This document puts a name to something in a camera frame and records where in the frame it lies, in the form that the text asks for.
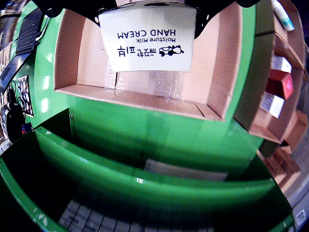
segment cardboard piece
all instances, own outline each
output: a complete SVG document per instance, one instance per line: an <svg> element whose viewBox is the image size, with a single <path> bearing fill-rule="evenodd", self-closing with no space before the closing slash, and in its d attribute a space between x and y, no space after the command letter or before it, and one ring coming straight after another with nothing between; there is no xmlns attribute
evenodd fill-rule
<svg viewBox="0 0 309 232"><path fill-rule="evenodd" d="M288 129L290 132L285 140L293 152L308 129L307 115L299 110L294 112Z"/></svg>
<svg viewBox="0 0 309 232"><path fill-rule="evenodd" d="M276 150L274 158L281 164L281 167L286 172L285 178L279 183L279 187L282 192L285 193L288 188L296 181L299 177L301 170L298 164L284 151Z"/></svg>
<svg viewBox="0 0 309 232"><path fill-rule="evenodd" d="M296 109L304 78L305 44L299 13L289 0L279 0L295 30L286 32L271 7L271 1L256 5L256 38L247 80L234 118L256 136L281 144L288 134L288 124ZM269 117L259 105L266 89L273 54L292 65L294 93L283 105L279 118Z"/></svg>
<svg viewBox="0 0 309 232"><path fill-rule="evenodd" d="M266 167L274 177L277 184L280 184L286 177L286 172L273 156L266 159Z"/></svg>
<svg viewBox="0 0 309 232"><path fill-rule="evenodd" d="M193 50L192 73L190 72L191 74L189 73L188 76L183 78L183 86L179 91L184 93L183 98L175 98L175 96L166 98L158 96L160 89L157 89L157 92L154 91L155 87L152 86L154 82L150 79L149 72L146 72L148 75L144 75L146 73L137 75L137 72L118 73L117 80L120 80L120 78L130 80L125 90L116 85L116 78L115 82L111 81L107 85L103 81L105 79L104 74L110 73L110 70L106 69L108 59L104 48L100 47L101 41L97 37L100 34L99 27L92 25L95 29L90 30L88 28L90 25L84 17L70 10L65 10L56 46L55 91L96 101L182 116L224 120L233 95L239 68L242 10L237 3L233 3L220 12L219 16L220 23L215 23L214 20L214 24L219 28L212 28L214 31L218 31L218 35L205 35L195 40L197 45L194 46ZM200 45L198 43L209 45L197 49ZM203 89L200 87L201 85L210 86L210 88ZM194 95L194 97L186 99L186 96L191 97L191 95Z"/></svg>
<svg viewBox="0 0 309 232"><path fill-rule="evenodd" d="M287 100L294 92L291 74L272 69L268 77L266 92Z"/></svg>

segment shelf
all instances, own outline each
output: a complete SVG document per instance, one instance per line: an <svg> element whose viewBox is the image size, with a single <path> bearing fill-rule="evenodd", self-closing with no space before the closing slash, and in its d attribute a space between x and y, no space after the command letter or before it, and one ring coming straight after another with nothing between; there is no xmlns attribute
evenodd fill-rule
<svg viewBox="0 0 309 232"><path fill-rule="evenodd" d="M253 56L245 87L234 118L250 133L282 143L287 137L296 110L304 78L305 42L299 13L289 0L281 0L295 29L285 31L273 13L270 0L256 5L256 33ZM294 93L284 102L279 118L262 110L259 105L266 89L272 56L283 56L292 65Z"/></svg>

